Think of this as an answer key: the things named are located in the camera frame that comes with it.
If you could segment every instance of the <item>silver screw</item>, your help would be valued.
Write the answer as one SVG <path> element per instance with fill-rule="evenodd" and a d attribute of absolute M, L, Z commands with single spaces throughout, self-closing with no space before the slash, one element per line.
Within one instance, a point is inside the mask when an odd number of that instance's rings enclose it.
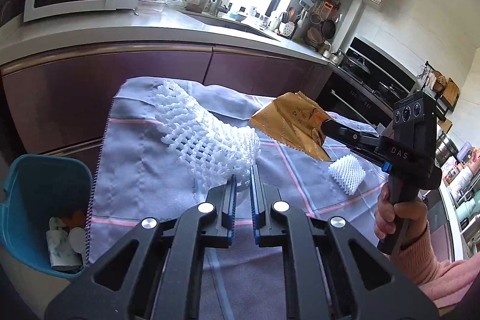
<path fill-rule="evenodd" d="M 142 221 L 142 227 L 145 229 L 155 228 L 157 226 L 157 221 L 152 217 L 147 217 Z"/>
<path fill-rule="evenodd" d="M 198 205 L 198 211 L 200 213 L 210 213 L 215 207 L 210 203 L 201 203 Z"/>
<path fill-rule="evenodd" d="M 345 219 L 339 216 L 332 217 L 330 219 L 330 224 L 335 228 L 343 228 L 345 226 Z"/>
<path fill-rule="evenodd" d="M 277 201 L 276 203 L 273 204 L 273 208 L 277 212 L 286 212 L 290 208 L 290 205 L 285 201 Z"/>

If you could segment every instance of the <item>hand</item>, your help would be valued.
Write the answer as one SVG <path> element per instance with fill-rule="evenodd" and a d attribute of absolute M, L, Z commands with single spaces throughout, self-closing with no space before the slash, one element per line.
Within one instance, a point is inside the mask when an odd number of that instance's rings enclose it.
<path fill-rule="evenodd" d="M 389 193 L 388 183 L 386 183 L 378 196 L 378 209 L 375 212 L 375 234 L 380 240 L 385 239 L 387 234 L 393 234 L 396 228 L 393 221 L 395 215 L 397 215 L 400 218 L 411 220 L 401 245 L 413 244 L 423 235 L 427 227 L 427 206 L 418 197 L 408 203 L 392 205 L 388 202 Z"/>

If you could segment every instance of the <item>pink sleeve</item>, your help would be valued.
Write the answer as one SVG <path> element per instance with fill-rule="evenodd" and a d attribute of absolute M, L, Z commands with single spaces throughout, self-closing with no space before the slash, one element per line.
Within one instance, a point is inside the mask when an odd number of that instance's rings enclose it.
<path fill-rule="evenodd" d="M 480 271 L 480 256 L 438 262 L 433 251 L 427 227 L 420 239 L 391 260 L 438 308 L 457 304 Z"/>

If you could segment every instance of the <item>crumpled paper bag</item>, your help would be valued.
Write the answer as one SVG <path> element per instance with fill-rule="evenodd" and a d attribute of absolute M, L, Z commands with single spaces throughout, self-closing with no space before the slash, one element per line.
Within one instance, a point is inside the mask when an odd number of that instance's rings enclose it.
<path fill-rule="evenodd" d="M 251 118 L 253 126 L 289 147 L 312 158 L 331 162 L 322 148 L 325 135 L 320 125 L 330 116 L 302 92 L 286 93 L 258 110 Z"/>

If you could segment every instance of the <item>floor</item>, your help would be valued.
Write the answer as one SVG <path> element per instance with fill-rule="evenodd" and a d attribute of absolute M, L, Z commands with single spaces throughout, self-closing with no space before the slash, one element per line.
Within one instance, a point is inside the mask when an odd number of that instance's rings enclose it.
<path fill-rule="evenodd" d="M 3 246 L 0 246 L 0 264 L 25 304 L 40 319 L 48 303 L 69 284 L 66 279 L 43 274 L 18 262 Z"/>

